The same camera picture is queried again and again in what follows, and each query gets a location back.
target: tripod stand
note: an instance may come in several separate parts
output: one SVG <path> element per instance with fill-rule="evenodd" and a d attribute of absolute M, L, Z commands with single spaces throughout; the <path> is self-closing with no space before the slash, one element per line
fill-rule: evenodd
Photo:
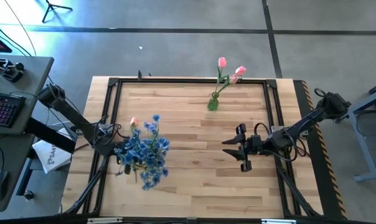
<path fill-rule="evenodd" d="M 44 17 L 43 17 L 43 20 L 41 21 L 42 23 L 44 23 L 45 21 L 45 18 L 47 17 L 47 14 L 50 12 L 50 11 L 53 11 L 55 10 L 56 8 L 62 8 L 62 9 L 69 9 L 69 10 L 73 10 L 71 7 L 66 7 L 66 6 L 58 6 L 58 5 L 54 5 L 54 4 L 51 4 L 49 3 L 49 0 L 45 0 L 47 2 L 47 10 L 44 14 Z"/>

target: desk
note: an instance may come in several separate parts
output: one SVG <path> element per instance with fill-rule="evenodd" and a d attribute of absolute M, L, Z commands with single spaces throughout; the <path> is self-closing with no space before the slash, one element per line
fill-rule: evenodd
<path fill-rule="evenodd" d="M 52 57 L 24 57 L 13 55 L 0 55 L 0 58 L 7 58 L 13 64 L 20 62 L 25 66 L 23 77 L 16 83 L 7 81 L 0 76 L 0 93 L 10 94 L 12 91 L 21 91 L 37 95 L 43 88 L 44 82 L 50 72 L 54 59 Z M 14 93 L 26 98 L 25 104 L 21 109 L 12 128 L 0 127 L 0 137 L 8 134 L 1 139 L 1 149 L 4 152 L 4 170 L 9 172 L 8 190 L 5 198 L 0 201 L 0 211 L 7 208 L 14 188 L 17 184 L 19 175 L 25 163 L 26 157 L 31 149 L 34 135 L 45 138 L 44 135 L 65 137 L 57 134 L 54 130 L 49 131 L 44 124 L 31 118 L 37 98 L 23 93 Z M 74 146 L 73 141 L 68 141 L 70 146 Z"/>
<path fill-rule="evenodd" d="M 108 79 L 93 77 L 84 112 L 91 122 L 101 118 Z M 303 115 L 294 82 L 290 79 L 276 82 L 285 125 L 293 124 Z M 252 84 L 230 86 L 220 94 L 219 110 L 207 111 L 206 105 L 214 88 L 214 84 L 207 83 L 123 84 L 116 122 L 125 128 L 122 134 L 129 135 L 126 127 L 133 116 L 142 126 L 153 114 L 161 115 L 160 133 L 171 140 L 171 151 L 166 157 L 169 176 L 155 189 L 146 192 L 141 189 L 139 177 L 136 183 L 134 175 L 115 176 L 120 167 L 116 158 L 111 157 L 101 216 L 283 217 L 274 158 L 251 156 L 253 170 L 242 173 L 240 162 L 221 151 L 226 148 L 221 142 L 234 137 L 238 124 L 245 123 L 250 134 L 256 123 L 268 123 L 262 87 Z M 260 134 L 266 138 L 264 131 Z M 85 140 L 78 139 L 77 147 L 82 144 Z M 86 186 L 92 157 L 90 147 L 73 155 L 62 198 L 64 209 L 74 203 Z M 321 206 L 312 160 L 299 157 L 293 162 L 293 168 L 298 189 L 317 212 L 323 213 L 328 208 Z"/>

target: black desk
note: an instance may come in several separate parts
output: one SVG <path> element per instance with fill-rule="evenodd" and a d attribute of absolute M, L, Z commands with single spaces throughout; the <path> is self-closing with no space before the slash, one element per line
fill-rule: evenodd
<path fill-rule="evenodd" d="M 0 58 L 7 58 L 13 64 L 20 62 L 25 66 L 24 76 L 16 83 L 11 83 L 0 76 L 0 93 L 5 94 L 9 94 L 12 91 L 21 91 L 37 95 L 43 88 L 54 62 L 52 57 L 0 55 Z M 4 170 L 9 172 L 8 190 L 4 199 L 0 201 L 0 211 L 4 211 L 8 206 L 27 155 L 31 151 L 35 135 L 53 144 L 54 142 L 60 142 L 60 144 L 55 143 L 55 145 L 63 149 L 70 148 L 73 150 L 74 148 L 73 141 L 31 118 L 37 102 L 36 97 L 23 93 L 13 94 L 25 97 L 26 102 L 12 128 L 0 127 L 0 137 L 7 134 L 1 139 L 0 145 L 4 152 Z"/>

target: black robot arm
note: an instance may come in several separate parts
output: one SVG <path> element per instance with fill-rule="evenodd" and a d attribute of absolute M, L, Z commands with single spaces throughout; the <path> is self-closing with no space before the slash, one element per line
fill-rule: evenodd
<path fill-rule="evenodd" d="M 88 122 L 81 114 L 72 108 L 65 100 L 65 91 L 57 85 L 49 84 L 42 89 L 37 99 L 46 107 L 53 108 L 62 115 L 79 130 L 82 131 L 84 138 L 88 143 L 99 152 L 102 156 L 113 155 L 115 143 L 109 141 L 111 139 L 110 132 L 99 123 Z"/>
<path fill-rule="evenodd" d="M 324 93 L 316 89 L 316 94 L 322 99 L 317 106 L 303 119 L 296 124 L 283 128 L 279 131 L 270 133 L 264 141 L 260 135 L 252 135 L 246 138 L 246 126 L 240 124 L 236 128 L 237 135 L 230 140 L 224 141 L 223 144 L 240 144 L 238 150 L 223 149 L 238 161 L 243 161 L 241 165 L 242 172 L 251 170 L 251 164 L 248 160 L 248 154 L 253 155 L 279 155 L 280 151 L 289 147 L 295 147 L 296 141 L 303 131 L 312 129 L 316 123 L 324 119 L 337 119 L 347 113 L 350 102 L 344 100 L 338 93 Z"/>

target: yellow black warning tape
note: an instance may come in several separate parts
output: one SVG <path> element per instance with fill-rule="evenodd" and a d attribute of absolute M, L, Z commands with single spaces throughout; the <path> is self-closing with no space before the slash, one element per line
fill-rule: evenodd
<path fill-rule="evenodd" d="M 313 110 L 314 109 L 313 102 L 311 101 L 311 96 L 310 96 L 310 92 L 308 91 L 307 83 L 304 82 L 304 81 L 302 81 L 302 83 L 303 83 L 304 91 L 306 92 L 306 95 L 307 95 L 307 101 L 308 101 L 309 107 L 310 107 L 311 110 Z M 315 125 L 315 129 L 317 131 L 318 138 L 319 138 L 319 141 L 321 143 L 322 151 L 325 155 L 326 165 L 327 165 L 327 168 L 329 169 L 329 174 L 331 175 L 331 180 L 332 180 L 332 183 L 333 183 L 333 188 L 334 188 L 335 193 L 336 193 L 337 201 L 339 202 L 339 206 L 341 208 L 341 212 L 342 212 L 343 217 L 347 219 L 347 214 L 345 212 L 345 208 L 344 208 L 344 205 L 343 205 L 342 196 L 341 196 L 339 188 L 337 186 L 336 177 L 333 173 L 331 160 L 329 159 L 329 156 L 327 155 L 325 141 L 324 141 L 324 138 L 322 137 L 322 132 L 321 132 L 321 129 L 320 129 L 318 124 Z"/>

